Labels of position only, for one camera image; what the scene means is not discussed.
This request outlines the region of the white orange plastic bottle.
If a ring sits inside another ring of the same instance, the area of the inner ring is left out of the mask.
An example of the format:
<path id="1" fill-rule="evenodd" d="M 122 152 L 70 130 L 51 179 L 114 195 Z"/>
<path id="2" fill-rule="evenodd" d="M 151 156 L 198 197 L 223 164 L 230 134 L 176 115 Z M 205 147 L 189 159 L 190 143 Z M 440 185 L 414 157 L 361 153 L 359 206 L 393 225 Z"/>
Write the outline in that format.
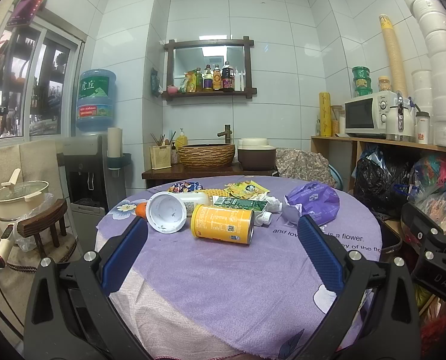
<path id="1" fill-rule="evenodd" d="M 210 197 L 203 192 L 159 192 L 147 201 L 145 220 L 157 232 L 173 234 L 185 226 L 197 205 L 210 204 Z"/>

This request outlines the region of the yellow cylindrical can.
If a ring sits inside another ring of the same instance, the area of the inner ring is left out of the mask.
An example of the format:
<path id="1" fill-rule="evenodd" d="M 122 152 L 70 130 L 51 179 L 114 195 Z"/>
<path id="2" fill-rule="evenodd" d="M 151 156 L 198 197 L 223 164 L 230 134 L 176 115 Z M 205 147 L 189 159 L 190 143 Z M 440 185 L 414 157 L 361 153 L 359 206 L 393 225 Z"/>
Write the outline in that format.
<path id="1" fill-rule="evenodd" d="M 197 205 L 191 216 L 190 230 L 197 238 L 249 245 L 254 223 L 253 211 Z"/>

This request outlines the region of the brown plastic tub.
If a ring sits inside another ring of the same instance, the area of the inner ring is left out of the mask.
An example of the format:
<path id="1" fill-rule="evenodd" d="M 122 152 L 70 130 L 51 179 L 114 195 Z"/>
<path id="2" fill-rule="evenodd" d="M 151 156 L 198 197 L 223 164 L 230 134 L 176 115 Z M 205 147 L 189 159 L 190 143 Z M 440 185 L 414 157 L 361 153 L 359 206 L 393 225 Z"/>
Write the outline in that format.
<path id="1" fill-rule="evenodd" d="M 238 161 L 246 171 L 272 171 L 276 168 L 276 151 L 266 138 L 241 138 Z"/>

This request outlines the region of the white microwave oven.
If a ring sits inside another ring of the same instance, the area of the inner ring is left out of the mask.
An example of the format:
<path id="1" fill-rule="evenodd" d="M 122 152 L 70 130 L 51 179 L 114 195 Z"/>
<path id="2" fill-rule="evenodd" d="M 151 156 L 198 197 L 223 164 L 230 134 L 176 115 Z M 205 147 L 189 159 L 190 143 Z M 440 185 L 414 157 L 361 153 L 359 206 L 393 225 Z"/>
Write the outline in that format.
<path id="1" fill-rule="evenodd" d="M 396 93 L 381 91 L 345 102 L 346 134 L 358 137 L 383 137 L 387 114 L 396 100 Z"/>

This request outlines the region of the yellow snack packet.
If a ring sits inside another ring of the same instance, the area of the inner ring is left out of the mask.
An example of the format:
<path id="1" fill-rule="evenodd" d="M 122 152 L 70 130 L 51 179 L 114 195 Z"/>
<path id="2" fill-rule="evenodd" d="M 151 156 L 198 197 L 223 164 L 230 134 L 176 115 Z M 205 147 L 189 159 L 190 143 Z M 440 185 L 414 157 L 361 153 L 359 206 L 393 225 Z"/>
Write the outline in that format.
<path id="1" fill-rule="evenodd" d="M 269 190 L 253 180 L 244 180 L 238 183 L 230 183 L 224 187 L 224 191 L 230 196 L 240 199 L 253 199 L 262 194 L 268 194 Z"/>

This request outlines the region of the blue snack packet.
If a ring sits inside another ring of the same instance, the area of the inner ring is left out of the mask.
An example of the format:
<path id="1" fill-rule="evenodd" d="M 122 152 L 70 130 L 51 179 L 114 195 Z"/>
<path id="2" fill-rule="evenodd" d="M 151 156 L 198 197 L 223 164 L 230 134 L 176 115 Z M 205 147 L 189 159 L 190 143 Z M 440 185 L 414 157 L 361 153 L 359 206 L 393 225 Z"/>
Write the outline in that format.
<path id="1" fill-rule="evenodd" d="M 201 190 L 203 190 L 202 185 L 196 181 L 178 181 L 168 188 L 169 193 L 178 194 L 193 193 Z"/>

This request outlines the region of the yellow foam fruit net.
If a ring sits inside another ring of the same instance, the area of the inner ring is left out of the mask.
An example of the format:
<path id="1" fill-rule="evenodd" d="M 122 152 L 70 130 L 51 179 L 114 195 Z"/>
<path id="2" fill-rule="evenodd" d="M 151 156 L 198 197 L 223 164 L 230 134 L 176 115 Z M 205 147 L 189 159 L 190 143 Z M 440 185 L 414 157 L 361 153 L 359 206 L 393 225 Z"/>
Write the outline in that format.
<path id="1" fill-rule="evenodd" d="M 201 189 L 201 192 L 206 194 L 208 197 L 229 197 L 230 194 L 224 189 Z"/>

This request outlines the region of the floral covered chair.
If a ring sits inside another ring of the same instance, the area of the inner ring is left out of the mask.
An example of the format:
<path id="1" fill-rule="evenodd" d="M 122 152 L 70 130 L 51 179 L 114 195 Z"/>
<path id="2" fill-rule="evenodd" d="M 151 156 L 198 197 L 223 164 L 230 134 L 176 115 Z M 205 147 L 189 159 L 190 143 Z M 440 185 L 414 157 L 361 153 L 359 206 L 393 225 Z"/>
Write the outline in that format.
<path id="1" fill-rule="evenodd" d="M 334 178 L 329 170 L 329 161 L 319 153 L 291 148 L 277 148 L 276 167 L 280 177 L 318 181 L 330 187 L 335 186 Z"/>

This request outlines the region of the black garbage bag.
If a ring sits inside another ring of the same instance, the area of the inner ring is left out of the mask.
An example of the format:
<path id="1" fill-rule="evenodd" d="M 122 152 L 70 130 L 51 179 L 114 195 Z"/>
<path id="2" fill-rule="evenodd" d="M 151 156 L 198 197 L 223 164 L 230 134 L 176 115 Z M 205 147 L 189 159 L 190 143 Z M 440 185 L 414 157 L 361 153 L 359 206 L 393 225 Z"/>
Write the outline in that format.
<path id="1" fill-rule="evenodd" d="M 415 162 L 371 145 L 356 164 L 354 197 L 373 213 L 399 217 L 408 200 L 410 172 Z"/>

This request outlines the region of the orange mandarin fruit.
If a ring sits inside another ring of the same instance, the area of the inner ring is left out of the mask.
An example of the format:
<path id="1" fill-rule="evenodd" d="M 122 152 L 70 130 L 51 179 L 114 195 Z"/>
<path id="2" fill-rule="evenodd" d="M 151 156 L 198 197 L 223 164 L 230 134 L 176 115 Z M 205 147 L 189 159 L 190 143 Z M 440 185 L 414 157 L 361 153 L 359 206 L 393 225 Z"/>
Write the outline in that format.
<path id="1" fill-rule="evenodd" d="M 146 219 L 146 213 L 145 213 L 146 205 L 147 202 L 139 203 L 135 208 L 135 215 L 140 218 Z"/>

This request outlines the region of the white tissue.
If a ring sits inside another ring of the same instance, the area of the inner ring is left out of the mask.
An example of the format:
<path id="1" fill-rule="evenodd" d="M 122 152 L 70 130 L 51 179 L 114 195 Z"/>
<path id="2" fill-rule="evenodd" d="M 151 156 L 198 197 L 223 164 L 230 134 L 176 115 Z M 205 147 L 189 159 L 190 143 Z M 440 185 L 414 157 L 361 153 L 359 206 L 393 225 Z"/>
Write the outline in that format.
<path id="1" fill-rule="evenodd" d="M 255 226 L 269 226 L 272 216 L 282 210 L 282 203 L 276 197 L 261 193 L 251 199 L 255 202 Z"/>

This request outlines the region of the tall stack paper cups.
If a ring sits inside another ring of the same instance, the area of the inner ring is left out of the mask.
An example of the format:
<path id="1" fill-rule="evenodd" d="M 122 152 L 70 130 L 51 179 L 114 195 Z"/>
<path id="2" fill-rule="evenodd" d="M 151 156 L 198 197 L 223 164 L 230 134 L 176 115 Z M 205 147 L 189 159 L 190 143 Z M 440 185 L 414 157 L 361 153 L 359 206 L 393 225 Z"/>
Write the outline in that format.
<path id="1" fill-rule="evenodd" d="M 393 24 L 386 14 L 380 14 L 379 21 L 393 78 L 392 88 L 394 92 L 400 92 L 402 96 L 407 98 L 408 86 L 404 72 L 403 58 Z"/>

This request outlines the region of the green milk carton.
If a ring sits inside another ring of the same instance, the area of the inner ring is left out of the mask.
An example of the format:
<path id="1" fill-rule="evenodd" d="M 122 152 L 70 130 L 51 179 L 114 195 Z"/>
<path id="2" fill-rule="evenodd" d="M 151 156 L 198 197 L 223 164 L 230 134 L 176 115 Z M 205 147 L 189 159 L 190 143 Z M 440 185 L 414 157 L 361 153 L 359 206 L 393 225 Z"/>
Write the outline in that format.
<path id="1" fill-rule="evenodd" d="M 212 205 L 228 209 L 264 212 L 268 205 L 265 201 L 240 199 L 236 197 L 213 196 Z"/>

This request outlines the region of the purple plastic bag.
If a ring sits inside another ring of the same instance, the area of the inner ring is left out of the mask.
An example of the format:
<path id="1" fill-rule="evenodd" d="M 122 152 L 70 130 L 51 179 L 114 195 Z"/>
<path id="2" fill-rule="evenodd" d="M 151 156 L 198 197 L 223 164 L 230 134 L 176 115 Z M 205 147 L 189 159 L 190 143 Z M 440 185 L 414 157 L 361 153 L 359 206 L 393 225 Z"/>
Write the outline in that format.
<path id="1" fill-rule="evenodd" d="M 327 184 L 312 181 L 285 195 L 282 215 L 294 225 L 300 217 L 309 215 L 321 226 L 335 220 L 339 209 L 340 199 L 335 190 Z"/>

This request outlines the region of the yellow roll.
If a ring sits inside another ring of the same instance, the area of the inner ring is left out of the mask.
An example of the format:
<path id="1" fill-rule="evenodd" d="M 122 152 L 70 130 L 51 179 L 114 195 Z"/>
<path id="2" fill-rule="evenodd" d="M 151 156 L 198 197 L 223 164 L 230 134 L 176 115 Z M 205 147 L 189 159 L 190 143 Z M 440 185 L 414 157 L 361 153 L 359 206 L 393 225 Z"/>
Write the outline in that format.
<path id="1" fill-rule="evenodd" d="M 331 118 L 331 102 L 330 93 L 319 93 L 320 105 L 320 135 L 322 137 L 332 135 L 332 118 Z"/>

